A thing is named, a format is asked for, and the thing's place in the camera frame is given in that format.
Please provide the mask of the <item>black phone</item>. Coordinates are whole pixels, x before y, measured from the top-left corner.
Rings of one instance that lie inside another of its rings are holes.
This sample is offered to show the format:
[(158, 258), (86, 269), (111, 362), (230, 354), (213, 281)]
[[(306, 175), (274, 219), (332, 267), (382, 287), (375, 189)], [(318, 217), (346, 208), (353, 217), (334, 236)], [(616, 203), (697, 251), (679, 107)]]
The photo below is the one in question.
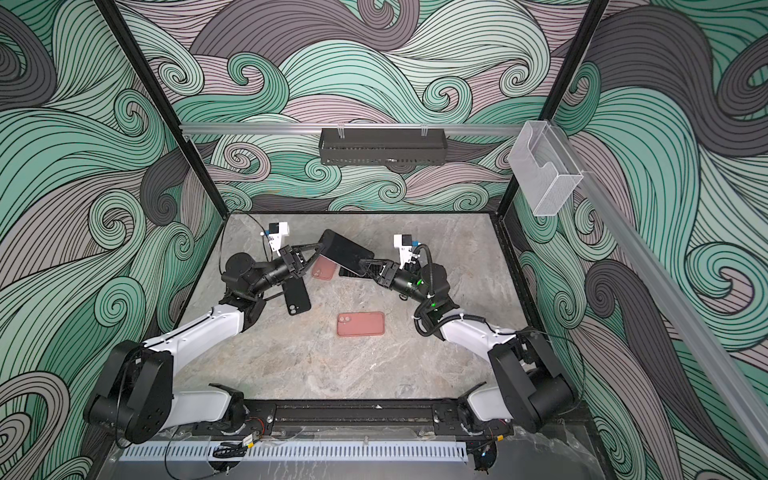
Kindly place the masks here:
[(312, 303), (303, 278), (290, 277), (282, 285), (287, 312), (290, 316), (308, 312)]
[(319, 243), (322, 256), (359, 277), (366, 275), (366, 269), (360, 261), (372, 260), (375, 256), (371, 250), (330, 229), (323, 232)]

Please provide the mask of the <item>pink phone case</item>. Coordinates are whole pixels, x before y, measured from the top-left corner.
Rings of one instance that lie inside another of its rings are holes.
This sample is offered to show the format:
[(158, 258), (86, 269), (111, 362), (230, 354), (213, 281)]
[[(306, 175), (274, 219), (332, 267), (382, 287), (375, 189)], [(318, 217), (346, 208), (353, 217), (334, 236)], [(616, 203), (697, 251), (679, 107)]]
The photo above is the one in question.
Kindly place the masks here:
[(383, 312), (345, 312), (337, 317), (339, 337), (380, 336), (385, 333)]
[(334, 278), (338, 264), (324, 256), (319, 256), (314, 262), (311, 275), (313, 278), (330, 281)]

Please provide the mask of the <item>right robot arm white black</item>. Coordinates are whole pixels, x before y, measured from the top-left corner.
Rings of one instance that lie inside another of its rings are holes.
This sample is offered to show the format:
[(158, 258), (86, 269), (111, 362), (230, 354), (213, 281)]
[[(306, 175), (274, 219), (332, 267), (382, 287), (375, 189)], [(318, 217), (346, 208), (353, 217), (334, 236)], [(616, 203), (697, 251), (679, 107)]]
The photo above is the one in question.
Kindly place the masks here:
[(490, 365), (494, 382), (470, 389), (458, 401), (468, 432), (511, 422), (535, 433), (575, 404), (577, 389), (545, 336), (530, 327), (505, 329), (464, 311), (450, 296), (443, 266), (402, 268), (391, 260), (365, 259), (359, 268), (362, 277), (418, 303), (412, 320), (419, 335), (458, 345)]

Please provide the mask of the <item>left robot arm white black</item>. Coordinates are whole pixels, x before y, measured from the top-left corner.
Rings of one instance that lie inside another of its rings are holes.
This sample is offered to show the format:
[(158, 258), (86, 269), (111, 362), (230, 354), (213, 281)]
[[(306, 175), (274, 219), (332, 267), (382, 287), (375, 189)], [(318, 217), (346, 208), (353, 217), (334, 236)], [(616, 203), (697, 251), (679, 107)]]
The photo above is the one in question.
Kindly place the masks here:
[(130, 444), (187, 424), (212, 423), (227, 434), (240, 432), (248, 416), (241, 391), (217, 383), (208, 390), (177, 391), (175, 376), (254, 326), (269, 289), (303, 290), (303, 276), (321, 249), (319, 243), (284, 246), (269, 262), (257, 262), (245, 252), (232, 255), (221, 275), (224, 296), (205, 315), (154, 338), (126, 340), (112, 348), (86, 401), (84, 421)]

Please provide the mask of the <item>black wall tray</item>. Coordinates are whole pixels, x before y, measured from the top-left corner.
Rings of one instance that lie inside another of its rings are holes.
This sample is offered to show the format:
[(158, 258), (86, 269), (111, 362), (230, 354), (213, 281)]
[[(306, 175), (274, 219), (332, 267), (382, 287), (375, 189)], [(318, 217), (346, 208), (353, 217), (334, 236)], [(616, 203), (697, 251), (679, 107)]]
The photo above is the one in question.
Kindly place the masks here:
[(337, 127), (322, 130), (318, 149), (332, 166), (440, 165), (448, 141), (442, 129)]

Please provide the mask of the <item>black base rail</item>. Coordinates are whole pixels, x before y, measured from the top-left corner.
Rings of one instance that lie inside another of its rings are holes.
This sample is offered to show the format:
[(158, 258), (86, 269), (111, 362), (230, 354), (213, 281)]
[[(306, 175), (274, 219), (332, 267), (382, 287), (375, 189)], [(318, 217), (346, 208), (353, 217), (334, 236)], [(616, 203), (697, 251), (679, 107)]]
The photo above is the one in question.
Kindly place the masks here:
[(508, 413), (483, 413), (479, 400), (252, 400), (227, 397), (223, 413), (205, 413), (191, 399), (176, 396), (167, 412), (152, 407), (123, 428), (125, 438), (143, 443), (159, 431), (191, 425), (196, 435), (236, 436), (247, 433), (271, 434), (275, 429), (293, 427), (425, 427), (438, 436), (495, 436), (519, 425), (539, 431), (570, 406), (534, 403)]

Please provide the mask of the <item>aluminium rail back wall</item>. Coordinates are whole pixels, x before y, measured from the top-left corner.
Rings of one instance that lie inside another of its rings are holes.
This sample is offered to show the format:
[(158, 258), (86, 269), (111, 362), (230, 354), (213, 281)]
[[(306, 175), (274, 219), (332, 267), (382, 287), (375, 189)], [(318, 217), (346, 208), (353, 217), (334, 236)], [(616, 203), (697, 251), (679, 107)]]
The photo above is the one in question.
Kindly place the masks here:
[(357, 130), (407, 129), (428, 132), (443, 130), (447, 136), (507, 137), (518, 135), (522, 124), (403, 124), (403, 123), (247, 123), (191, 122), (179, 125), (185, 135), (319, 135), (323, 129), (344, 132)]

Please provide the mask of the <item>aluminium rail wall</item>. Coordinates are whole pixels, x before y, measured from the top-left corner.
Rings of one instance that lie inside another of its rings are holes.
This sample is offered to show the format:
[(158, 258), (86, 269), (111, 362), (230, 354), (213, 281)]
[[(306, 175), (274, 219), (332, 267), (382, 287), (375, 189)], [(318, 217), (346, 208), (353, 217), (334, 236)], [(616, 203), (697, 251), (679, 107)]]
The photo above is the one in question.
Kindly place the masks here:
[(403, 124), (403, 123), (247, 123), (191, 122), (179, 125), (185, 135), (319, 135), (323, 129), (344, 132), (357, 130), (407, 129), (428, 132), (443, 130), (447, 136), (507, 137), (518, 135), (522, 124)]
[(551, 129), (555, 144), (565, 150), (568, 169), (582, 175), (580, 185), (585, 195), (625, 252), (661, 313), (686, 343), (761, 459), (766, 460), (767, 406), (637, 232), (634, 215), (640, 208), (634, 205), (631, 188), (621, 167), (616, 161), (611, 161), (609, 167), (588, 162), (562, 128), (553, 125)]

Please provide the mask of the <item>clear plastic wall holder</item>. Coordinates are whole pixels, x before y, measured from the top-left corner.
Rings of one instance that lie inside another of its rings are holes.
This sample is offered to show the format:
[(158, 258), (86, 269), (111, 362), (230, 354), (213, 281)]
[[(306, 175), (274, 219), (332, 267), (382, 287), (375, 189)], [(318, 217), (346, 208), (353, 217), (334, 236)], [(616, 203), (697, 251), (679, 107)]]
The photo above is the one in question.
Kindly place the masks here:
[(556, 216), (583, 179), (565, 132), (548, 121), (527, 121), (507, 160), (536, 217)]

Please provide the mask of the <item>aluminium rail right wall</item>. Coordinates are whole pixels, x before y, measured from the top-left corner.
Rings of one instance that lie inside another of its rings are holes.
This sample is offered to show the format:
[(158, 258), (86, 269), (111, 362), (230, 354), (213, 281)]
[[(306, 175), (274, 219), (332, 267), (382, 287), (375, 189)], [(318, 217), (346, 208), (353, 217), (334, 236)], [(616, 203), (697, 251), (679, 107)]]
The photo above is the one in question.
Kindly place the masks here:
[(640, 208), (634, 205), (631, 188), (621, 167), (616, 161), (611, 161), (609, 167), (588, 162), (562, 128), (553, 125), (551, 129), (555, 144), (565, 150), (568, 169), (582, 175), (580, 185), (585, 195), (625, 252), (661, 313), (686, 343), (761, 459), (766, 460), (767, 406), (637, 232), (634, 215)]

